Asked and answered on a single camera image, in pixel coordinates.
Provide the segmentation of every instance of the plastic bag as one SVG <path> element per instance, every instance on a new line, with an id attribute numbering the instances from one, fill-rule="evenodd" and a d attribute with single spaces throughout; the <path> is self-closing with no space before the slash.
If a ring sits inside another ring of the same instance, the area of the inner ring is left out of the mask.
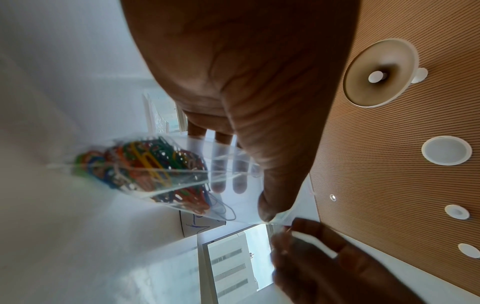
<path id="1" fill-rule="evenodd" d="M 95 177 L 112 189 L 179 210 L 262 223 L 257 208 L 263 190 L 260 167 L 245 151 L 208 139 L 132 136 L 74 149 L 54 167 Z M 288 213 L 271 223 L 283 223 Z"/>

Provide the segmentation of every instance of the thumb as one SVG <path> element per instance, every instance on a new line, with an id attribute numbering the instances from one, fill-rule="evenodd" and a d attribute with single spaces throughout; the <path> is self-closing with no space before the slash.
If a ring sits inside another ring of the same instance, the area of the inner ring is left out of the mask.
<path id="1" fill-rule="evenodd" d="M 258 214 L 264 222 L 270 222 L 277 213 L 293 206 L 308 173 L 308 170 L 285 172 L 278 168 L 264 171 L 263 192 L 258 199 Z"/>

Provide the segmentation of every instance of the slatted wood ceiling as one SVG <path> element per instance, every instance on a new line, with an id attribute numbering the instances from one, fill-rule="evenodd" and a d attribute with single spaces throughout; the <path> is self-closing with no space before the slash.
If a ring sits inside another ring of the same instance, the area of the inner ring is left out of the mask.
<path id="1" fill-rule="evenodd" d="M 350 104 L 339 86 L 311 171 L 320 219 L 480 295 L 480 259 L 457 248 L 480 248 L 480 2 L 365 0 L 349 62 L 387 38 L 413 43 L 428 78 L 374 109 Z M 473 156 L 428 162 L 422 144 L 438 135 L 465 139 Z M 448 204 L 471 219 L 447 216 Z"/>

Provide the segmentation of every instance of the transparent bag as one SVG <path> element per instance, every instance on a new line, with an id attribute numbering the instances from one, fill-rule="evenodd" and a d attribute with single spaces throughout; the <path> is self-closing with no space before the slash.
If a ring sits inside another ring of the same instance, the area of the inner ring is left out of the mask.
<path id="1" fill-rule="evenodd" d="M 242 149 L 213 140 L 130 136 L 73 149 L 52 166 L 197 215 L 262 223 L 257 207 L 264 188 L 260 167 Z M 300 191 L 306 191 L 304 185 Z M 278 214 L 271 223 L 285 224 L 288 214 Z"/>

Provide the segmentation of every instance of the clear plastic bag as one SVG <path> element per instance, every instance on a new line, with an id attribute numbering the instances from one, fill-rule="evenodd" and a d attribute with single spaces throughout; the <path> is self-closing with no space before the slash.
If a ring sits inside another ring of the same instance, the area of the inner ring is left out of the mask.
<path id="1" fill-rule="evenodd" d="M 263 190 L 260 167 L 245 151 L 208 139 L 131 136 L 74 149 L 53 167 L 95 177 L 112 189 L 179 210 L 262 223 L 257 208 Z M 278 214 L 272 223 L 283 224 L 288 213 Z"/>

